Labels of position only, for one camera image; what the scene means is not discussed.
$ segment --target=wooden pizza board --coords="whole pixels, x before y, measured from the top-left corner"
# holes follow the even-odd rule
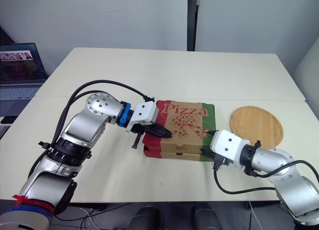
[[[283,139],[284,131],[279,120],[259,107],[241,107],[233,112],[229,126],[237,136],[248,139],[254,145],[261,141],[264,149],[275,148]]]

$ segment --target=white table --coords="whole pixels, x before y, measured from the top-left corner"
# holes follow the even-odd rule
[[[70,96],[98,79],[122,82],[161,100],[305,100],[276,54],[112,48],[73,49],[36,95]],[[92,87],[117,99],[135,95],[108,84]]]
[[[67,100],[68,97],[34,97],[0,141],[1,199],[12,199],[12,195],[19,193],[31,165],[43,150],[37,143],[52,140]],[[84,100],[80,99],[72,106],[68,120],[82,110]],[[137,95],[123,100],[130,101],[133,106],[143,101]],[[176,98],[176,101],[197,102],[198,99]],[[253,105],[270,111],[284,130],[284,138],[278,148],[289,152],[295,159],[309,161],[319,169],[315,144],[319,136],[319,122],[305,102],[201,101],[215,104],[218,129],[229,129],[229,117],[239,107]],[[131,149],[135,137],[135,134],[124,133],[123,128],[107,125],[92,149],[92,157],[84,162],[75,178],[78,187],[73,202],[277,200],[274,191],[224,194],[213,181],[211,163],[147,158],[143,154],[142,144],[138,149]],[[302,165],[298,165],[298,169],[317,184],[310,169]],[[272,186],[267,179],[246,176],[243,170],[233,166],[222,167],[218,176],[222,186],[228,190]]]

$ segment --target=green box stripe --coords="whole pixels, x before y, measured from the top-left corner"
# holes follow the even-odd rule
[[[201,154],[199,161],[212,162],[213,160],[211,158],[207,157],[206,155]]]
[[[203,115],[203,128],[209,130],[216,130],[215,123],[215,108],[212,104],[202,103],[202,108],[207,110],[208,115]],[[211,135],[207,135],[203,138],[203,147],[209,147],[213,137]]]

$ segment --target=stacked pizza box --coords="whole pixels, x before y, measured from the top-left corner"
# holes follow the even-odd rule
[[[216,130],[213,104],[158,101],[159,114],[156,122],[173,133],[172,138],[159,138],[146,134],[143,143],[147,157],[212,161],[202,154],[209,149]]]

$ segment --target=laptop keyboard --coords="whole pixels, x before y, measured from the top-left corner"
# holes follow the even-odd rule
[[[40,87],[1,88],[0,101],[30,100]]]

